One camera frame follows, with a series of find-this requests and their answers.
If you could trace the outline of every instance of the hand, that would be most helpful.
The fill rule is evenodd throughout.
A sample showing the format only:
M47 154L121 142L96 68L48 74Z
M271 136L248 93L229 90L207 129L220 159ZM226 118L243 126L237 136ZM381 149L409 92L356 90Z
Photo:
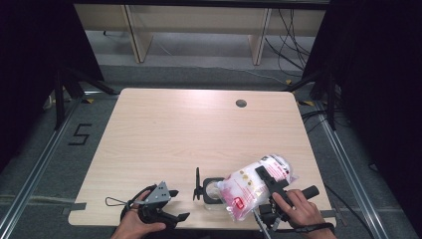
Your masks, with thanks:
M138 200L142 200L149 191L144 191L138 197ZM145 224L137 215L138 204L133 204L130 210L126 211L123 219L120 221L111 239L139 239L150 232L161 231L165 229L164 223L151 223Z
M287 194L294 207L291 207L279 193L273 193L273 198L280 208L290 216L291 219L289 223L292 227L295 228L325 223L317 206L312 202L308 202L300 190L289 190ZM335 238L332 232L327 228L303 233L302 235L309 239Z

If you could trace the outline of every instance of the cable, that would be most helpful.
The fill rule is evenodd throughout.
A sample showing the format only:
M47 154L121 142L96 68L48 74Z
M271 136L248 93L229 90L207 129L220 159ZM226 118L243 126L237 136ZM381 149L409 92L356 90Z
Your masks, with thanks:
M328 189L332 194L334 194L334 196L336 196L338 200L340 200L344 204L344 206L347 207L347 209L357 218L357 220L359 220L359 222L363 225L363 227L368 232L370 238L374 238L372 232L370 231L366 223L362 220L362 218L360 218L360 216L357 215L357 213L353 209L351 209L351 207L337 193L335 193L334 190L332 190L328 185L326 185L325 182L323 183L323 186L326 189Z
M304 125L307 123L307 121L310 119L311 117L308 117L307 119L304 120Z
M304 59L304 57L302 56L302 54L308 56L310 54L310 52L308 50L306 50L305 48L303 48L298 43L298 41L296 40L295 25L294 25L295 10L293 10L293 9L291 10L291 22L290 22L289 27L287 26L286 21L285 21L283 15L282 15L282 12L281 12L280 9L279 9L279 15L280 15L280 18L283 21L283 24L285 25L286 32L287 32L285 40L283 40L281 36L280 36L280 38L282 39L282 41L284 42L284 44L286 44L286 46L288 46L290 49L292 49L292 50L294 50L294 51L296 51L298 53L299 59L301 61L306 62L305 59ZM286 40L287 40L288 37L290 37L292 39L292 42L295 44L295 48L291 47L289 44L286 43Z
M286 74L286 75L289 75L289 76L294 76L294 77L300 77L300 76L292 75L292 74L289 74L289 73L287 73L287 72L283 71L283 70L281 69L281 67L280 67L280 57L282 57L283 59L285 59L286 61L288 61L289 63L291 63L292 65L294 65L295 67L297 67L297 68L298 68L299 70L301 70L301 71L303 71L303 70L304 70L304 68L302 68L301 66L299 66L298 64L296 64L296 63L294 63L292 60L290 60L288 57L286 57L285 55L283 55L283 54L281 53L281 50L280 50L280 51L276 50L276 48L274 48L274 47L273 47L273 45L271 45L271 43L268 41L268 39L267 39L267 38L265 38L265 41L266 41L266 42L267 42L267 44L270 46L270 48L273 50L273 52L274 52L274 53L276 53L277 55L279 55L279 68L280 68L280 70L281 70L284 74Z
M314 130L318 125L320 125L322 122L326 121L327 118L319 121L316 125L314 125L310 130L307 131L307 133L310 133L312 130Z
M316 116L316 115L319 115L319 114L325 114L325 113L326 113L326 110L314 111L314 112L305 113L305 114L301 115L301 117L302 117L302 120L303 120L305 118L309 119L310 117L313 117L313 116Z

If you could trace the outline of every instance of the white plastic bag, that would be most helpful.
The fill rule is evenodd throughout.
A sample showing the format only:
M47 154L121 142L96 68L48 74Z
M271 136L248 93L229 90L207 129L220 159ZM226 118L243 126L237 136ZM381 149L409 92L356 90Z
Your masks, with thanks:
M221 200L235 221L245 220L254 208L267 202L270 197L265 182L255 171L262 165L277 181L286 179L290 184L295 179L291 165L281 156L270 154L219 181L217 187Z

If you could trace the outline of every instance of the pink label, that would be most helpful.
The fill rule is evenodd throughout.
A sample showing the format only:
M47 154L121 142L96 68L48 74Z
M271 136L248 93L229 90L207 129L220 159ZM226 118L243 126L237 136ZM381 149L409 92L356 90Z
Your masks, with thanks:
M237 208L243 209L245 207L245 204L243 204L242 198L235 197L235 199L233 201L236 204Z

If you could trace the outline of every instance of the round hole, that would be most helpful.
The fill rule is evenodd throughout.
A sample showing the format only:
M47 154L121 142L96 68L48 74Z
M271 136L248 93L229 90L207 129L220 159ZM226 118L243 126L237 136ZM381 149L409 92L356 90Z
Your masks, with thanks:
M236 106L238 106L239 108L244 108L246 106L246 101L245 100L237 100Z

